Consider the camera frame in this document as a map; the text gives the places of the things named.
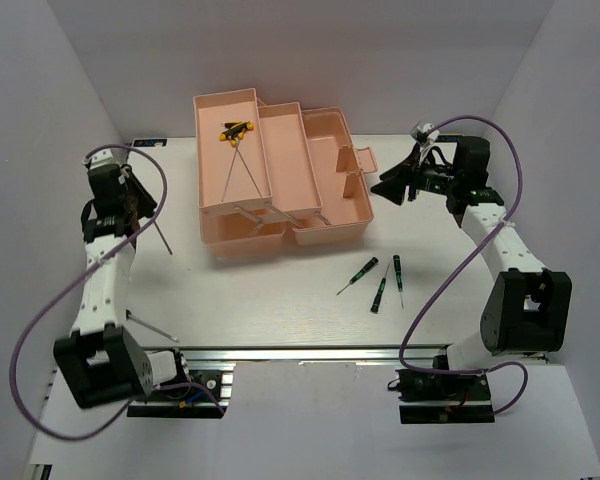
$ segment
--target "screwdriver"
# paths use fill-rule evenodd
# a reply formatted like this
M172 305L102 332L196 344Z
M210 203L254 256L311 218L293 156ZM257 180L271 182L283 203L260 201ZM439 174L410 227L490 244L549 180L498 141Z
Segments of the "screwdriver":
M396 271L396 283L400 292L400 305L404 310L404 302L402 301L402 267L400 266L400 255L393 256L393 269Z
M380 310L380 300L382 300L384 286L387 284L387 273L389 273L390 266L391 262L387 264L387 270L384 272L384 277L382 277L382 281L380 282L380 286L378 287L378 293L376 293L376 298L373 299L373 305L371 305L371 313L378 313L378 310Z
M349 285L353 285L358 280L360 280L362 277L364 277L364 275L369 270L371 270L373 267L375 267L377 264L378 264L378 259L376 257L373 257L371 260L369 260L367 262L367 264L364 267L362 267L362 269L358 273L356 273L353 277L351 277L351 280L349 280L349 283L347 283L347 285L342 290L340 290L338 293L336 293L336 296L340 295L342 292L344 292Z

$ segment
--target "gray wall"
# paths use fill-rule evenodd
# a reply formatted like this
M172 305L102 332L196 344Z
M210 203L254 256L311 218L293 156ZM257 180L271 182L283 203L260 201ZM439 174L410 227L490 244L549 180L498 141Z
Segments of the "gray wall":
M33 430L11 400L7 369L27 319L84 269L81 156L117 133L44 0L0 0L0 479L20 478ZM75 296L25 348L20 385L38 412L53 338Z
M600 458L600 1L556 2L494 118L523 162L514 220L534 253L574 282L559 359ZM501 143L494 151L492 178L511 201L510 154Z
M192 136L191 97L251 86L267 103L340 106L353 133L489 116L553 2L132 3L50 0L126 139Z

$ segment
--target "metal stick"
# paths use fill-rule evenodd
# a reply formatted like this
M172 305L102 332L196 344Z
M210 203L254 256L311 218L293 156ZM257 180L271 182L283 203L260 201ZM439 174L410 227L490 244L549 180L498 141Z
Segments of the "metal stick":
M240 155L240 160L242 160L242 164L244 165L244 168L247 170L247 173L249 174L249 177L251 177L251 181L253 182L253 186L256 187L256 190L258 191L258 195L260 195L260 198L262 198L262 193L260 193L260 189L258 188L258 184L253 179L253 175L251 175L251 170L249 170L249 167L247 167L247 162L244 161L244 157L242 156L242 152L240 152L240 150L239 150L238 147L240 147L240 142L238 142L236 144L236 152L238 152L238 155Z
M173 255L173 250L171 250L171 247L169 246L167 239L164 237L162 230L160 230L160 227L158 226L158 222L154 222L153 224L156 226L156 230L158 230L158 234L160 235L160 238L162 239L162 243L164 243L164 246L167 247L167 251L169 252L169 255Z
M174 337L173 335L169 335L167 332L160 330L158 327L154 327L150 323L145 322L144 320L140 320L138 317L133 315L129 310L127 310L127 320L131 320L132 322L137 323L138 325L143 326L144 328L148 328L152 332L157 333L158 335L162 335L165 338L168 338L174 343L180 343L178 337Z
M233 158L231 159L231 167L229 167L229 175L227 175L227 183L224 184L224 192L222 192L222 200L220 202L224 202L224 196L227 194L227 187L229 187L229 180L231 180L231 172L233 171L233 165L236 163L236 155L238 154L238 144L240 140L236 143L236 149L233 152Z

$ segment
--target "screwdriver handle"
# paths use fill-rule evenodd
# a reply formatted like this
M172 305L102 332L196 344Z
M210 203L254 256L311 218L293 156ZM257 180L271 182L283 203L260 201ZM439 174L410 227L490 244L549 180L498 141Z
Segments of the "screwdriver handle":
M380 286L378 287L378 293L376 293L376 298L373 299L373 305L371 305L371 313L378 313L380 310L380 301L382 300L382 293L384 292L384 286L387 284L387 279L383 278L380 282Z
M369 270L371 270L373 267L375 267L378 264L378 259L376 257L373 257L371 260L369 260L367 262L367 264L362 267L362 269L360 269L360 271L358 273L356 273L351 280L349 280L349 284L354 284L356 283L358 280L360 280Z
M396 283L398 291L402 291L402 266L400 265L400 255L393 256L393 269L396 271Z

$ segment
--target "open toolbox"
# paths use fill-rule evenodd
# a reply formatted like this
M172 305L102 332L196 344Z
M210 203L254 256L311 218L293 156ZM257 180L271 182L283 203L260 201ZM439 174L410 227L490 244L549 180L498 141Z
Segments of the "open toolbox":
M363 235L373 220L364 174L378 167L340 109L265 105L255 89L194 106L201 237L216 255L280 249L288 229L299 245Z

